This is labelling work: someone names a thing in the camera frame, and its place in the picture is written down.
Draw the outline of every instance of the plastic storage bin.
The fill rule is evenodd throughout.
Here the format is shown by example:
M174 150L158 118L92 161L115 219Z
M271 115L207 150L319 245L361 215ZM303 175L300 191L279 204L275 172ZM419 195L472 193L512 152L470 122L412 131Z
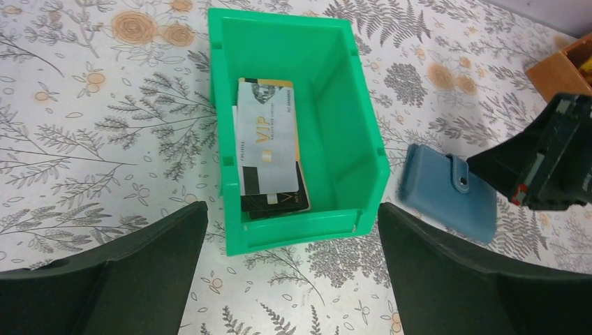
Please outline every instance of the plastic storage bin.
M220 8L208 16L226 253L369 233L390 168L350 23ZM241 77L293 82L310 211L262 220L241 211L232 121Z

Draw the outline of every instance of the floral tablecloth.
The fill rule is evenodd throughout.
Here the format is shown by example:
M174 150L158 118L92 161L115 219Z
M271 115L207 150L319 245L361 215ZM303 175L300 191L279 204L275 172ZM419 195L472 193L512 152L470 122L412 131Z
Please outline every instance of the floral tablecloth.
M573 40L479 0L0 0L0 270L204 200L180 334L403 334L376 229L225 256L212 6L352 22L395 203L409 143L467 157L509 138L545 106L523 69ZM498 207L487 248L592 273L592 212Z

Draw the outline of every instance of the blue wallet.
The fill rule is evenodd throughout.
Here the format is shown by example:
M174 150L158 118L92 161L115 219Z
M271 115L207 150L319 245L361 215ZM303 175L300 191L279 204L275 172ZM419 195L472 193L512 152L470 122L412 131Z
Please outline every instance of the blue wallet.
M468 170L466 161L412 144L399 199L467 237L489 243L496 233L496 190Z

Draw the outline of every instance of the wallet strap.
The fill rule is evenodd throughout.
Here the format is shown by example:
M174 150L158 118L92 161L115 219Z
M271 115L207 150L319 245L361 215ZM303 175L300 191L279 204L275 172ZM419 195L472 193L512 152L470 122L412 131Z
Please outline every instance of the wallet strap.
M468 193L468 164L455 155L446 155L452 161L452 185L460 193Z

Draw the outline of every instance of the card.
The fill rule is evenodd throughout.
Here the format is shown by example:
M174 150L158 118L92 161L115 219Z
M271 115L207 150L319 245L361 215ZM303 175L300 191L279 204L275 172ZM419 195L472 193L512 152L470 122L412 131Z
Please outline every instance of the card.
M242 211L276 211L279 209L299 211L310 208L299 162L296 162L296 168L298 173L297 192L246 195L241 197Z
M292 83L241 79L237 109L241 195L298 191Z
M298 192L293 193L279 193L277 195L277 204L267 203L268 198L265 195L250 195L241 198L242 210L252 208L249 212L249 217L253 220L259 218L270 218L282 214L295 213L297 211L307 211L311 208L309 193L306 189L306 182L304 181L304 173L302 173L302 166L297 162L298 171Z

